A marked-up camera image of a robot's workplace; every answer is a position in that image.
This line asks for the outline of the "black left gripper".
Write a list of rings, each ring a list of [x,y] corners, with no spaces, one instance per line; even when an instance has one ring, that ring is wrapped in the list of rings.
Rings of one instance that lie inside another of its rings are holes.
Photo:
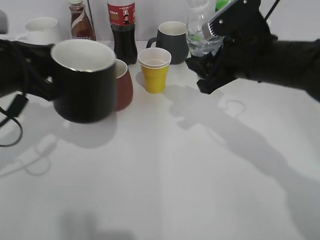
[[[38,45],[21,41],[0,41],[0,96],[14,92],[31,94],[47,101],[56,97],[51,49],[54,44]]]

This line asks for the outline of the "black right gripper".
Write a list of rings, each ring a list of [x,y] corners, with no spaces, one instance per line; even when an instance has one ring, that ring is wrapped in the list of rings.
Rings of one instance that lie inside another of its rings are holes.
[[[204,38],[210,42],[223,37],[223,46],[216,54],[192,55],[185,60],[190,70],[205,78],[196,83],[201,93],[210,95],[234,81],[236,68],[232,64],[248,67],[262,45],[274,38],[267,20],[278,1],[274,1],[266,15],[261,14],[260,5],[260,0],[232,0],[204,19],[201,25]]]

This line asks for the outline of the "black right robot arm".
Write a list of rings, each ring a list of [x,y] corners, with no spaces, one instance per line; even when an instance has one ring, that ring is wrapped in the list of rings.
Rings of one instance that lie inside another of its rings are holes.
[[[223,37],[216,54],[186,59],[199,76],[200,92],[211,94],[236,79],[303,90],[320,98],[320,42],[279,40],[258,0],[234,0],[202,25],[208,41]]]

